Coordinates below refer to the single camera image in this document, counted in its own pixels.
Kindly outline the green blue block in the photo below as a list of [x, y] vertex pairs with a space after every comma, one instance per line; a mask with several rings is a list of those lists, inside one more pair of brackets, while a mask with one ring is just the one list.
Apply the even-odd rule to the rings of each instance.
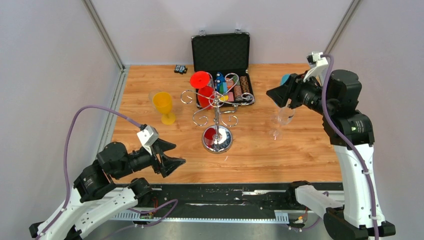
[[226, 82], [222, 82], [219, 85], [218, 92], [220, 94], [223, 94], [224, 95], [227, 91], [228, 91], [228, 85], [227, 85], [227, 83]]

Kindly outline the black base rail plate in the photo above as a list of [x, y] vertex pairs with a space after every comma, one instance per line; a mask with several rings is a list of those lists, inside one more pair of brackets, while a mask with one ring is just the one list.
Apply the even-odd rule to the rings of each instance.
[[138, 209], [159, 207], [176, 199], [170, 218], [181, 219], [275, 219], [276, 211], [289, 213], [289, 219], [312, 218], [316, 210], [295, 202], [292, 184], [280, 183], [193, 183], [151, 184], [152, 192], [136, 205]]

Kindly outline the chrome wine glass rack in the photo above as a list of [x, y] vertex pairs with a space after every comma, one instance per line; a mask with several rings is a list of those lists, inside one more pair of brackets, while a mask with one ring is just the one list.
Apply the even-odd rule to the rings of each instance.
[[[202, 108], [199, 105], [199, 101], [197, 98], [197, 90], [185, 90], [180, 95], [180, 100], [182, 103], [188, 105], [192, 102], [197, 104], [199, 110], [197, 110], [192, 115], [192, 120], [195, 125], [199, 127], [206, 126], [209, 122], [209, 118], [206, 115], [201, 115], [204, 111], [212, 111], [213, 112], [213, 123], [210, 124], [202, 133], [201, 143], [202, 146], [212, 154], [222, 154], [230, 149], [233, 144], [234, 137], [230, 130], [230, 128], [235, 127], [239, 120], [235, 113], [238, 108], [249, 106], [247, 104], [239, 104], [233, 103], [232, 106], [223, 107], [224, 103], [228, 103], [227, 101], [222, 101], [220, 98], [223, 94], [219, 93], [215, 89], [215, 80], [216, 77], [213, 77], [211, 74], [211, 83], [210, 85], [214, 88], [213, 95], [210, 96], [210, 106], [211, 109]], [[239, 87], [240, 77], [236, 73], [228, 73], [224, 75], [225, 82], [227, 83], [228, 93], [234, 87]]]

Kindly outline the yellow plastic wine glass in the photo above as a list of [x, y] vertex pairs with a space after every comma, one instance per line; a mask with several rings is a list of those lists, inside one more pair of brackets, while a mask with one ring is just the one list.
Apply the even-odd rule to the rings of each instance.
[[152, 98], [155, 109], [161, 114], [161, 122], [165, 125], [172, 125], [176, 121], [176, 116], [172, 112], [172, 96], [165, 91], [156, 93]]

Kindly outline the small black blue toy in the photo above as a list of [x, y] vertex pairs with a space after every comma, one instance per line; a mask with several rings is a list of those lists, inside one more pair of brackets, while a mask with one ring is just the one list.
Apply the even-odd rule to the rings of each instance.
[[178, 73], [178, 74], [186, 74], [188, 71], [188, 68], [185, 65], [176, 65], [174, 68], [174, 73]]

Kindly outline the pink block with yellow disc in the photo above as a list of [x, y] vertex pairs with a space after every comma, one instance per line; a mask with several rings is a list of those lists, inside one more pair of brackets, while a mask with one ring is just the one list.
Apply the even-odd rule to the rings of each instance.
[[224, 94], [221, 98], [221, 101], [225, 101], [225, 102], [233, 102], [234, 101], [234, 94], [233, 92], [228, 92], [226, 94]]

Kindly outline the black poker chip case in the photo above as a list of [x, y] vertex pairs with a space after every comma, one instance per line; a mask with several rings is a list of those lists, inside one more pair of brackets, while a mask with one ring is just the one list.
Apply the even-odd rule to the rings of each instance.
[[205, 71], [214, 78], [218, 72], [223, 76], [235, 73], [240, 77], [239, 86], [233, 87], [235, 104], [255, 103], [253, 88], [248, 73], [250, 34], [248, 32], [195, 35], [191, 38], [194, 71]]

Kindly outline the red plastic wine glass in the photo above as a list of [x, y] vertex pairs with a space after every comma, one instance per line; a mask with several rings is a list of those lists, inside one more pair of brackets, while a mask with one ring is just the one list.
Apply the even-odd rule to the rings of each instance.
[[190, 77], [190, 85], [197, 90], [197, 100], [202, 108], [211, 109], [210, 97], [214, 88], [210, 85], [211, 76], [206, 71], [197, 71]]

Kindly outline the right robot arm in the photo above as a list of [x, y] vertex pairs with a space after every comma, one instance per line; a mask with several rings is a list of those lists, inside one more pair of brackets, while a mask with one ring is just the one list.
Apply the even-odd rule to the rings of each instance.
[[342, 174], [344, 202], [320, 193], [307, 181], [292, 182], [285, 195], [292, 209], [305, 207], [324, 222], [334, 240], [368, 240], [394, 236], [396, 227], [379, 205], [373, 155], [375, 136], [371, 120], [357, 109], [362, 84], [354, 72], [338, 69], [323, 84], [314, 76], [290, 74], [266, 92], [279, 107], [305, 106], [322, 116]]

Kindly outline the clear wide ribbed glass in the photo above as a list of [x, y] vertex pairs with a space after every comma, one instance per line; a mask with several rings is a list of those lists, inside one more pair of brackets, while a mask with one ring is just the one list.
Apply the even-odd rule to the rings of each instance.
[[154, 104], [154, 96], [155, 96], [156, 94], [160, 93], [160, 92], [162, 92], [162, 90], [161, 90], [161, 89], [153, 89], [153, 90], [151, 90], [151, 91], [148, 93], [148, 98], [149, 98], [150, 105], [153, 107], [153, 109], [154, 109], [155, 111], [157, 111], [157, 110], [156, 110], [156, 106], [155, 106], [155, 104]]

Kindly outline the blue toy car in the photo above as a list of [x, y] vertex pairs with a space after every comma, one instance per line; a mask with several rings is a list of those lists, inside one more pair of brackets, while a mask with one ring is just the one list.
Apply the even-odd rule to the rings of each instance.
[[219, 91], [219, 89], [220, 89], [220, 86], [222, 85], [222, 83], [225, 83], [226, 82], [226, 80], [225, 80], [225, 78], [224, 78], [224, 76], [222, 75], [222, 73], [220, 73], [220, 72], [217, 72], [216, 73], [216, 79], [215, 79], [215, 90], [216, 91]]

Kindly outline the blue plastic wine glass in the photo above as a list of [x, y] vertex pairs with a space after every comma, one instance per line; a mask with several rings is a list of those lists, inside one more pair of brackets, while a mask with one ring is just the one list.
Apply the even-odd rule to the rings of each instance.
[[291, 74], [285, 74], [280, 81], [280, 86], [288, 86], [291, 81]]

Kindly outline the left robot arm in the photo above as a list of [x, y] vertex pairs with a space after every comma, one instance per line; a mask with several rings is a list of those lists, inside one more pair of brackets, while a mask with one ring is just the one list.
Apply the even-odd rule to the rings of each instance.
[[116, 214], [137, 205], [149, 206], [153, 201], [153, 189], [145, 178], [133, 179], [108, 200], [104, 197], [117, 188], [114, 179], [145, 168], [151, 167], [163, 178], [170, 175], [186, 163], [183, 158], [165, 154], [175, 148], [175, 144], [160, 138], [150, 151], [141, 147], [128, 152], [121, 142], [109, 143], [75, 179], [65, 206], [59, 207], [47, 220], [29, 227], [31, 237], [35, 240], [82, 240]]

